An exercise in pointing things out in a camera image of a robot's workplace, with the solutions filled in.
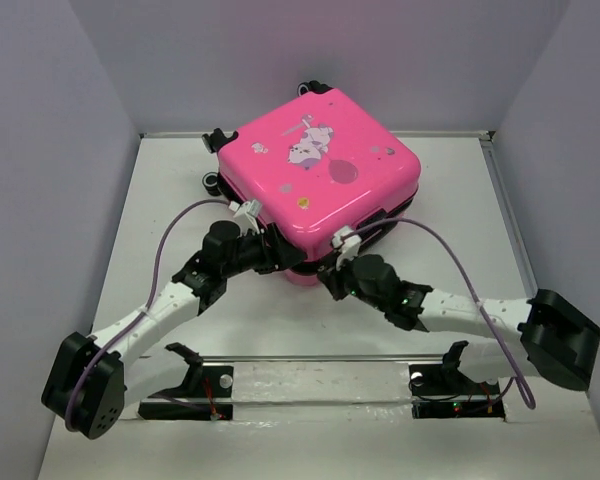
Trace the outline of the pink hard-shell suitcase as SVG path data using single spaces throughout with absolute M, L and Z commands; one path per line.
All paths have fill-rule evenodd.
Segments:
M 257 200 L 259 222 L 275 224 L 305 252 L 285 273 L 297 285 L 317 283 L 338 230 L 402 215 L 419 187 L 416 154 L 341 90 L 317 80 L 232 134 L 216 128 L 202 141 L 218 159 L 208 191 Z

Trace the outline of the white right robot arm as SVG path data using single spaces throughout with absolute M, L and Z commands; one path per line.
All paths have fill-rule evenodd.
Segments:
M 530 299 L 475 300 L 402 280 L 376 254 L 326 267 L 318 279 L 334 299 L 353 296 L 400 330 L 461 334 L 440 368 L 450 391 L 518 375 L 572 391 L 590 386 L 600 327 L 552 290 Z

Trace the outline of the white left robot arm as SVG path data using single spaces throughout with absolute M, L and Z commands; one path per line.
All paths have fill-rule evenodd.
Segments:
M 276 224 L 244 233 L 228 220 L 214 222 L 201 248 L 144 305 L 89 336 L 74 332 L 59 346 L 41 396 L 70 432 L 97 439 L 119 418 L 129 368 L 183 323 L 202 315 L 245 272 L 285 271 L 307 258 Z

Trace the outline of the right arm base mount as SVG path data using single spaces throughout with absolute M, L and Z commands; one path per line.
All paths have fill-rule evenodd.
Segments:
M 408 387 L 414 419 L 505 419 L 497 384 L 475 383 L 462 375 L 446 375 L 441 364 L 410 368 Z

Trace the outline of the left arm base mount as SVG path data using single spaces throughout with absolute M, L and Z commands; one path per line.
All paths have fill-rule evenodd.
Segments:
M 230 421 L 234 406 L 234 367 L 207 363 L 199 353 L 173 342 L 165 346 L 187 370 L 179 385 L 164 389 L 139 403 L 137 415 L 143 420 Z

